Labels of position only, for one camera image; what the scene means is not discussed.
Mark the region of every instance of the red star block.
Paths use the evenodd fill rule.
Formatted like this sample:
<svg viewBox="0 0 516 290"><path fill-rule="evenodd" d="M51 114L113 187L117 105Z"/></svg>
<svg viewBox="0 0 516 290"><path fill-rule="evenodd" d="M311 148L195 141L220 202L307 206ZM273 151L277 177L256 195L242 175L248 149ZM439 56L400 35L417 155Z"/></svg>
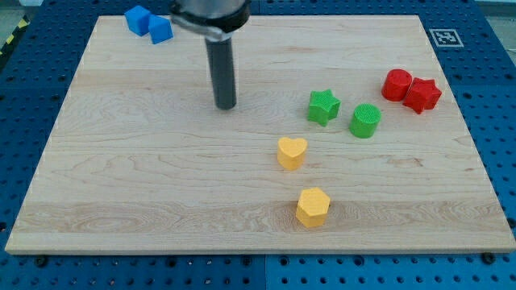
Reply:
<svg viewBox="0 0 516 290"><path fill-rule="evenodd" d="M424 110L434 109L441 94L441 90L435 86L435 80L422 80L415 77L403 105L421 114Z"/></svg>

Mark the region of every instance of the green block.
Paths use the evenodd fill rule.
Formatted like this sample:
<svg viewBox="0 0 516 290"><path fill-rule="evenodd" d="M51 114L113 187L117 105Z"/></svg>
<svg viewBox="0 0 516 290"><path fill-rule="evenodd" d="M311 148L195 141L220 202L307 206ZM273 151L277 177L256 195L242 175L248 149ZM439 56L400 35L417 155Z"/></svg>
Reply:
<svg viewBox="0 0 516 290"><path fill-rule="evenodd" d="M369 138L377 129L381 120L381 112L371 104L358 105L353 113L349 130L358 138Z"/></svg>
<svg viewBox="0 0 516 290"><path fill-rule="evenodd" d="M331 89L322 92L313 91L308 106L308 121L326 126L329 120L339 114L340 100L333 96Z"/></svg>

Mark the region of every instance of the heart-shaped block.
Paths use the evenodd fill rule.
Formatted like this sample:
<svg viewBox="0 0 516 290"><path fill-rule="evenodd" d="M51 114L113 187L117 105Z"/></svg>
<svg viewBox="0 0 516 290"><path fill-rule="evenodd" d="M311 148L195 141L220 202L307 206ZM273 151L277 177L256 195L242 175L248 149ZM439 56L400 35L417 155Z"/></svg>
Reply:
<svg viewBox="0 0 516 290"><path fill-rule="evenodd" d="M285 169L296 170L305 162L308 142L303 138L280 138L277 142L277 162Z"/></svg>

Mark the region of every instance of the toy block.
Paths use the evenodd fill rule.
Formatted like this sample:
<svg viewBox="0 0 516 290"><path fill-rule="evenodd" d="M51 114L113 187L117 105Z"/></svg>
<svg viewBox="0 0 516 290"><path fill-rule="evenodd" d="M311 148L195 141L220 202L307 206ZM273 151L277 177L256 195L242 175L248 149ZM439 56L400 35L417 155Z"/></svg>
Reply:
<svg viewBox="0 0 516 290"><path fill-rule="evenodd" d="M403 105L421 114L424 110L434 109L441 94L441 90L435 86L435 80L422 80L416 77Z"/></svg>
<svg viewBox="0 0 516 290"><path fill-rule="evenodd" d="M305 162L308 142L303 139L283 137L277 142L277 162L288 170L296 170Z"/></svg>
<svg viewBox="0 0 516 290"><path fill-rule="evenodd" d="M389 101L399 102L405 97L410 84L412 84L410 73L399 68L393 69L387 73L387 78L381 88L381 95Z"/></svg>
<svg viewBox="0 0 516 290"><path fill-rule="evenodd" d="M370 138L374 135L380 120L381 112L376 106L361 104L355 108L349 130L358 138Z"/></svg>
<svg viewBox="0 0 516 290"><path fill-rule="evenodd" d="M129 30L135 32L139 36L144 36L148 32L148 20L151 12L142 6L135 6L134 8L124 13L127 20Z"/></svg>
<svg viewBox="0 0 516 290"><path fill-rule="evenodd" d="M337 117L340 100L333 96L331 89L322 92L312 92L308 107L308 121L318 122L326 126L329 120Z"/></svg>
<svg viewBox="0 0 516 290"><path fill-rule="evenodd" d="M170 20L160 16L151 15L148 30L151 33L152 44L158 44L174 37Z"/></svg>
<svg viewBox="0 0 516 290"><path fill-rule="evenodd" d="M307 228L322 226L328 215L330 197L320 188L301 191L296 218Z"/></svg>

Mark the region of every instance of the yellow and black tape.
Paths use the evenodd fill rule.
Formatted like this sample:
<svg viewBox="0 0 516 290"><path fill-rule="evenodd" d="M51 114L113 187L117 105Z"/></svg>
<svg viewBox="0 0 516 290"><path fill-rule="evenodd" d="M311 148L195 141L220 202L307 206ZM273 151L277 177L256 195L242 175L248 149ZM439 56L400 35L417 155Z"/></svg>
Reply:
<svg viewBox="0 0 516 290"><path fill-rule="evenodd" d="M13 54L16 46L18 46L19 41L22 39L23 34L27 30L30 22L27 16L23 16L23 18L19 21L15 30L9 37L7 37L6 42L3 44L2 49L0 49L0 73L3 68L6 66L7 61L10 59L10 56Z"/></svg>

